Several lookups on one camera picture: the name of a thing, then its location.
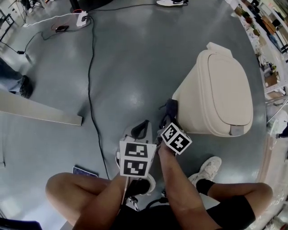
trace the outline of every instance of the black shorts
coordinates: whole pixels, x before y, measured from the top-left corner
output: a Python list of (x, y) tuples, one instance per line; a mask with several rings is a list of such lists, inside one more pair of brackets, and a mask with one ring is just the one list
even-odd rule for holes
[[(255, 221), (254, 212), (244, 196), (234, 196), (207, 210), (211, 218), (227, 230), (246, 229)], [(181, 229), (169, 205), (137, 212), (124, 206), (111, 229)]]

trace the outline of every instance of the gray latch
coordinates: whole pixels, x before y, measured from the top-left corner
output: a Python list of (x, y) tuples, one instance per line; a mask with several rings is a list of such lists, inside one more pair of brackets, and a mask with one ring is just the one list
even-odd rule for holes
[(241, 136), (244, 134), (243, 125), (231, 125), (230, 133), (231, 136)]

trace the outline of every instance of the black sock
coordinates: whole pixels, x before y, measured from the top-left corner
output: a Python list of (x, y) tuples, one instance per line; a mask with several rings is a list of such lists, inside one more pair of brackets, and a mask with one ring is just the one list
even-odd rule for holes
[(196, 183), (196, 189), (198, 190), (199, 193), (202, 193), (204, 195), (207, 195), (209, 189), (211, 188), (212, 185), (214, 185), (215, 183), (209, 180), (199, 180)]
[(133, 180), (126, 191), (125, 197), (136, 196), (148, 192), (150, 188), (149, 181), (145, 179)]

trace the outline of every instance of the knee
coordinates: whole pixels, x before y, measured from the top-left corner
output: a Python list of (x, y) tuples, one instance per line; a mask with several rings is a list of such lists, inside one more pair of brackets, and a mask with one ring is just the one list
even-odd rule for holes
[(71, 173), (62, 172), (50, 177), (46, 183), (46, 196), (50, 198), (62, 190), (63, 186), (65, 186), (65, 184), (69, 181), (70, 175)]
[(257, 183), (257, 190), (263, 199), (266, 201), (271, 201), (273, 197), (273, 190), (269, 185), (265, 183)]

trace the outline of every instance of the smartphone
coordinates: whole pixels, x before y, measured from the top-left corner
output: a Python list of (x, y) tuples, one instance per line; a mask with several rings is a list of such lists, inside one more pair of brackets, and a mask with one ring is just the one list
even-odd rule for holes
[(59, 26), (55, 31), (56, 32), (64, 32), (69, 28), (69, 26)]
[(98, 177), (98, 175), (94, 172), (91, 172), (87, 169), (84, 169), (84, 168), (81, 168), (77, 165), (75, 165), (73, 167), (73, 171), (72, 171), (73, 174), (77, 174), (77, 175), (85, 175), (85, 176), (91, 176), (91, 177)]

